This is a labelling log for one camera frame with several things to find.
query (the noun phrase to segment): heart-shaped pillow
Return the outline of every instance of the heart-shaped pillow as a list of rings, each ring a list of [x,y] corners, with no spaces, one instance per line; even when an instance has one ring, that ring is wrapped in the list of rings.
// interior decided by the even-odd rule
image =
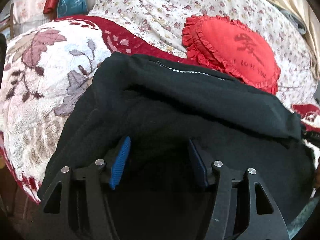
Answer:
[[[187,57],[242,82],[276,94],[280,68],[268,43],[239,20],[192,15],[186,19],[182,44]]]

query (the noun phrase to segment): black fabric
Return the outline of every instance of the black fabric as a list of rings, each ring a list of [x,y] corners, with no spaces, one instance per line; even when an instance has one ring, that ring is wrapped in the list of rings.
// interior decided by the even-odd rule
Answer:
[[[132,148],[110,195],[116,228],[127,227],[121,239],[150,239],[149,230],[152,239],[178,239],[163,227],[188,228],[181,239],[195,239],[209,196],[195,186],[188,138],[232,169],[258,170],[287,224],[312,192],[314,167],[301,143],[300,117],[276,97],[213,70],[114,53],[68,118],[38,196],[61,167],[88,166],[122,136],[130,136]],[[156,221],[146,219],[150,214]],[[142,229],[142,222],[149,225]],[[156,237],[157,230],[165,236]]]

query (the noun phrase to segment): brown floor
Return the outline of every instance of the brown floor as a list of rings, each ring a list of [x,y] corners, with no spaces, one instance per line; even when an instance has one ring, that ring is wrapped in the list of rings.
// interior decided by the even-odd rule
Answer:
[[[28,233],[32,215],[37,205],[18,187],[7,167],[0,169],[0,196],[0,209],[2,210],[0,223],[3,225],[8,222],[23,239],[29,240]],[[7,234],[2,234],[3,231],[0,230],[2,240],[17,239],[17,237],[12,239],[12,236],[7,238],[9,237]]]

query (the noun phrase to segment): silver screw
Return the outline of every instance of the silver screw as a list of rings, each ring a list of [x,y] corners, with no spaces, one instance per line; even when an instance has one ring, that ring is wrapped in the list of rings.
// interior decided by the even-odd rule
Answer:
[[[103,165],[103,164],[104,164],[104,159],[98,159],[98,160],[96,160],[95,164],[98,165],[98,166]]]
[[[215,161],[213,164],[216,167],[222,167],[222,165],[223,165],[223,163],[221,161]]]
[[[257,173],[257,171],[256,171],[254,168],[249,168],[248,171],[249,171],[249,173],[252,174],[252,175],[254,175],[254,174]]]
[[[64,167],[61,168],[61,172],[62,173],[67,173],[69,171],[69,169],[70,168],[68,166],[64,166]]]

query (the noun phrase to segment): teal shopping bag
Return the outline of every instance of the teal shopping bag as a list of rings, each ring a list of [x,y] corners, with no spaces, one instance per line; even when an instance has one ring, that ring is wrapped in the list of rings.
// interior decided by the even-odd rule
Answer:
[[[59,0],[57,16],[71,16],[88,12],[86,0]]]

